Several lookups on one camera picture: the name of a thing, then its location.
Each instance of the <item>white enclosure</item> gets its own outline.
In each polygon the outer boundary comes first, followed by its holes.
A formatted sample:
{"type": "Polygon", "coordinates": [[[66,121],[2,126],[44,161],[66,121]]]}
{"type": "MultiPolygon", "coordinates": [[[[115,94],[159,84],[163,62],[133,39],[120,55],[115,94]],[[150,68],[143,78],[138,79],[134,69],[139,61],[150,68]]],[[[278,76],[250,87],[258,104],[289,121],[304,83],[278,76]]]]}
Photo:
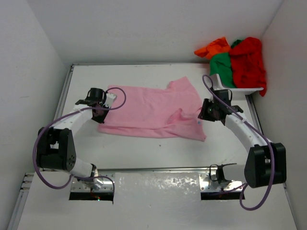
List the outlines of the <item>white enclosure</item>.
{"type": "Polygon", "coordinates": [[[201,61],[226,36],[261,37],[282,0],[28,0],[65,64],[201,61]]]}
{"type": "MultiPolygon", "coordinates": [[[[201,79],[208,72],[208,64],[75,66],[67,97],[60,103],[66,114],[93,85],[104,89],[110,84],[165,89],[170,81],[183,76],[201,98],[208,98],[210,93],[201,79]]],[[[232,102],[244,110],[252,123],[246,99],[232,102]]],[[[76,154],[99,169],[245,164],[247,152],[230,130],[218,122],[204,121],[202,126],[208,136],[204,142],[108,135],[97,132],[97,123],[90,120],[74,138],[76,154]]],[[[68,179],[62,172],[44,175],[58,185],[68,179]]],[[[198,230],[200,226],[210,230],[295,230],[282,184],[273,186],[264,206],[256,211],[245,211],[238,200],[201,200],[198,173],[115,173],[115,185],[112,205],[110,201],[69,200],[71,186],[56,191],[34,176],[18,229],[99,229],[103,223],[107,229],[125,226],[126,230],[198,230]]],[[[247,189],[244,204],[256,205],[265,190],[266,187],[247,189]]]]}
{"type": "Polygon", "coordinates": [[[263,36],[268,92],[254,96],[263,132],[287,148],[287,188],[298,228],[307,229],[307,1],[286,0],[263,36]]]}

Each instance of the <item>red cloth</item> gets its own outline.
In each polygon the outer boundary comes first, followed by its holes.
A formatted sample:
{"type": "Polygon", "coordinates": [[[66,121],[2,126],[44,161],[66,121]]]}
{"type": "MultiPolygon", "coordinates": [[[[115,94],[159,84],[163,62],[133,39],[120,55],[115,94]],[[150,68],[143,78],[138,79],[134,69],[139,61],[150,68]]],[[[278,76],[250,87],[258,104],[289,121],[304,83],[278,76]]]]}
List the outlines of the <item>red cloth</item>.
{"type": "Polygon", "coordinates": [[[238,88],[259,88],[260,95],[267,91],[265,69],[262,61],[261,41],[254,37],[244,39],[239,45],[229,51],[233,79],[238,88]]]}

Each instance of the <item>orange cloth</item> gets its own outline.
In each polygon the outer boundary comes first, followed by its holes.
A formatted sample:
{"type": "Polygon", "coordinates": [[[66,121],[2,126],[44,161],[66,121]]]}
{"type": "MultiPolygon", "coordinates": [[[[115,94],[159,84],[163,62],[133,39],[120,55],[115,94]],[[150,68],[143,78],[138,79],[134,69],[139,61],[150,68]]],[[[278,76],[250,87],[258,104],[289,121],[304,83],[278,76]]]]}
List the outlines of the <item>orange cloth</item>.
{"type": "Polygon", "coordinates": [[[230,50],[231,48],[227,43],[226,38],[221,37],[211,42],[209,45],[194,51],[194,54],[201,58],[206,57],[210,60],[214,55],[220,53],[227,53],[230,50]]]}

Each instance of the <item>pile of clothes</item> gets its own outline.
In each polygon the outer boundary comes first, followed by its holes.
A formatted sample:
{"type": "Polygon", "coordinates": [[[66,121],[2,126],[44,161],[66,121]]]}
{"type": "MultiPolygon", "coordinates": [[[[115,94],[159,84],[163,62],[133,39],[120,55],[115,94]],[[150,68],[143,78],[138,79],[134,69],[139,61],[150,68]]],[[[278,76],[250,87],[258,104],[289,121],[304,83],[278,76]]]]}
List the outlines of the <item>pile of clothes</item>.
{"type": "Polygon", "coordinates": [[[262,61],[262,43],[248,37],[236,40],[231,46],[226,38],[219,38],[194,52],[210,60],[210,75],[218,73],[223,84],[229,88],[260,88],[260,95],[267,90],[265,69],[262,61]]]}

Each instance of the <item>green cloth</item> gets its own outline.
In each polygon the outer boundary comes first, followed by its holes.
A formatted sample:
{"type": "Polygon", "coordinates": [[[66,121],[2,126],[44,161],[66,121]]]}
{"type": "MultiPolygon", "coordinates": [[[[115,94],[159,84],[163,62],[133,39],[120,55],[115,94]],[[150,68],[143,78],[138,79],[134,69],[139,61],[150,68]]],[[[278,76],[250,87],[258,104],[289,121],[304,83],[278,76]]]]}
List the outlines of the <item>green cloth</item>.
{"type": "Polygon", "coordinates": [[[210,75],[218,73],[222,83],[229,88],[236,88],[231,70],[231,61],[228,53],[216,54],[210,60],[210,75]]]}
{"type": "Polygon", "coordinates": [[[238,39],[236,41],[233,42],[233,44],[231,45],[231,48],[233,49],[235,46],[239,45],[243,40],[238,39]]]}

